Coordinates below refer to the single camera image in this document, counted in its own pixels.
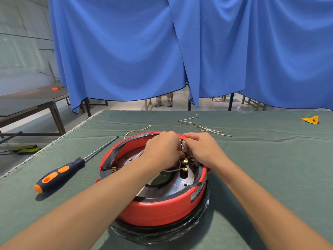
wall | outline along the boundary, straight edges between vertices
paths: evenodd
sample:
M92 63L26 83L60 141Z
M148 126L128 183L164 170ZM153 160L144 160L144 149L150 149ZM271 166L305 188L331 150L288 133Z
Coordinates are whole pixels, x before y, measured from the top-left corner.
M53 49L47 0L0 0L0 95L54 83L40 73L51 75L40 48ZM54 53L47 54L59 77Z

label sticker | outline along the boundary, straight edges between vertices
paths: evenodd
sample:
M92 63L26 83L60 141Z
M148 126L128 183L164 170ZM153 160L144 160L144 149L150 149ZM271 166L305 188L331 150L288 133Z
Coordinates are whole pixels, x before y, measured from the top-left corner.
M191 203L198 197L198 195L201 193L203 187L206 184L207 176L205 179L202 181L202 184L199 186L199 188L191 195Z

screwdriver handle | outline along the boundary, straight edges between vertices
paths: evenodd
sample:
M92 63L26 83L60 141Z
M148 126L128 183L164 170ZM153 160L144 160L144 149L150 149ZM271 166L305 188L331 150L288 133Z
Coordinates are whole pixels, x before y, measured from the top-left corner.
M85 160L79 157L75 161L49 172L35 184L35 191L44 193L58 188L83 168L85 164Z

hand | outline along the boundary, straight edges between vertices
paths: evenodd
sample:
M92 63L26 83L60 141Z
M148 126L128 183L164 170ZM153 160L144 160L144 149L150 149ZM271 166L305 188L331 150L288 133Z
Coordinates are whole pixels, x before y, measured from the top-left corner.
M217 165L230 162L216 140L207 132L189 132L183 135L187 137L185 146L189 147L194 157L206 167L215 170Z
M149 139L142 156L149 161L153 161L153 164L161 172L171 168L184 154L181 152L181 142L178 135L171 131L162 132Z

forearm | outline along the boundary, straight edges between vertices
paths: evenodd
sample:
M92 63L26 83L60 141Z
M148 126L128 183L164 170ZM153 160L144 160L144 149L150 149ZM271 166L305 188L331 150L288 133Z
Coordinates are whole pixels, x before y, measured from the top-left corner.
M227 161L216 171L243 206L269 250L333 249L234 163Z
M143 157L64 202L3 245L7 249L90 249L158 172Z

